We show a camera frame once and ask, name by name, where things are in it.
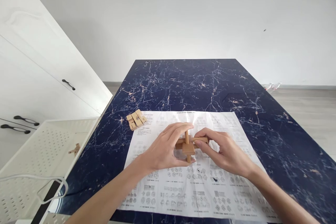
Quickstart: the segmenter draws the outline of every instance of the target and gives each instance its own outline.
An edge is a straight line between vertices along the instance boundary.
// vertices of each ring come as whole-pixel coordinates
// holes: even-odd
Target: finger
[[[176,125],[176,124],[180,124],[181,122],[175,122],[175,123],[173,123],[173,124],[169,124],[161,133],[165,133],[165,132],[167,132],[171,127],[173,127],[174,125]]]
[[[172,146],[175,146],[177,140],[179,139],[180,135],[184,133],[185,131],[193,128],[194,126],[192,124],[183,124],[180,127],[176,128],[170,138],[168,139],[168,142],[171,143]]]
[[[173,131],[177,128],[180,127],[181,125],[183,125],[184,122],[176,122],[173,124],[169,124],[157,137],[158,141],[167,141],[169,139],[169,137],[171,136],[171,134],[173,133]]]
[[[218,143],[218,145],[221,145],[221,142],[223,140],[221,134],[209,128],[201,129],[195,134],[194,137],[204,137],[204,136],[207,136],[209,139],[214,140],[216,143]]]
[[[183,125],[191,125],[191,126],[193,126],[192,125],[192,123],[191,122],[179,122],[178,124],[176,124],[176,125],[174,125],[173,127],[171,127],[167,132],[166,132],[166,135],[168,136],[168,139],[171,137],[171,135],[173,134],[173,132],[177,129],[177,128],[179,128],[179,127],[181,127],[181,126],[183,126]]]
[[[227,132],[222,132],[222,131],[216,131],[218,134],[224,136],[224,137],[227,137],[227,138],[230,138],[230,135],[227,133]]]
[[[223,159],[223,156],[221,154],[219,154],[217,151],[214,151],[209,145],[200,140],[196,140],[195,144],[198,148],[201,149],[202,152],[207,154],[215,162],[216,165],[220,167],[221,161]]]
[[[191,158],[191,163],[195,163],[196,160],[194,158]],[[191,163],[187,162],[187,159],[176,159],[176,161],[174,162],[175,167],[186,167],[189,166]]]

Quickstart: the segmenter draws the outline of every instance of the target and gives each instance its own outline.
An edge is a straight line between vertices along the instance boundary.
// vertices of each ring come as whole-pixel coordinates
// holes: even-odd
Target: hand
[[[146,168],[148,173],[165,168],[189,166],[186,160],[180,160],[174,156],[174,148],[180,135],[193,127],[188,122],[168,125],[152,145],[137,157],[142,163],[141,166]]]
[[[214,151],[202,141],[195,141],[195,144],[220,168],[247,179],[254,171],[258,170],[259,167],[252,162],[226,132],[216,132],[204,128],[195,134],[195,137],[204,136],[214,140],[219,145],[219,152]]]

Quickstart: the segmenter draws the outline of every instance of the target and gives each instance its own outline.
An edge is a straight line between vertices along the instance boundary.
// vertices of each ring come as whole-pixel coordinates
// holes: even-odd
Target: white cable
[[[47,200],[47,201],[44,201],[44,200],[40,197],[39,192],[40,192],[44,187],[46,187],[48,183],[45,184],[40,190],[38,190],[37,193],[36,193],[36,195],[37,195],[37,198],[38,198],[38,200],[40,201],[41,204],[46,204],[46,203],[48,203],[48,202],[50,202],[50,201],[52,201],[52,200],[54,200],[54,199],[60,199],[60,198],[63,198],[63,197],[67,194],[68,189],[69,189],[69,185],[68,185],[67,181],[65,180],[65,178],[63,178],[63,177],[42,177],[42,176],[31,175],[31,174],[16,174],[16,175],[8,176],[8,177],[2,177],[2,178],[0,178],[0,182],[1,182],[1,181],[6,181],[6,180],[9,180],[9,179],[20,178],[20,177],[27,177],[27,178],[31,178],[31,179],[39,179],[39,180],[49,180],[48,183],[49,183],[50,181],[52,181],[52,180],[55,180],[55,181],[57,181],[57,182],[60,183],[60,184],[63,182],[63,184],[64,184],[64,186],[65,186],[65,192],[64,192],[64,194],[61,195],[61,196],[53,197],[53,198],[51,198],[51,199],[49,199],[49,200]]]

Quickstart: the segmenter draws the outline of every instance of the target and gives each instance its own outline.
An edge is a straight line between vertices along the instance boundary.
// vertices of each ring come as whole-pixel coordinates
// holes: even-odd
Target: white paper
[[[191,122],[194,128],[189,130],[189,135],[194,136],[204,127],[227,132],[252,161],[265,171],[234,112],[142,113],[148,121],[134,131],[125,167],[143,153],[169,124]],[[209,145],[219,150],[214,141],[210,141]],[[200,149],[195,152],[193,157],[196,163],[189,167],[159,170],[143,178],[119,209],[281,223],[259,190],[247,179],[219,168]],[[174,154],[178,158],[185,158],[181,150],[174,150]]]

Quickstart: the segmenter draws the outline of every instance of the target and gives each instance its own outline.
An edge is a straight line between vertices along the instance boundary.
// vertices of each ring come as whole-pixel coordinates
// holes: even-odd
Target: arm
[[[195,137],[204,136],[214,140],[219,145],[219,152],[214,151],[204,142],[195,141],[195,144],[220,168],[250,180],[259,189],[284,223],[318,223],[313,216],[253,163],[226,132],[215,132],[204,128],[195,135]]]
[[[143,154],[139,155],[117,177],[84,203],[66,224],[107,223],[123,199],[149,173],[165,168],[188,166],[174,157],[179,136],[193,128],[190,123],[170,124]]]

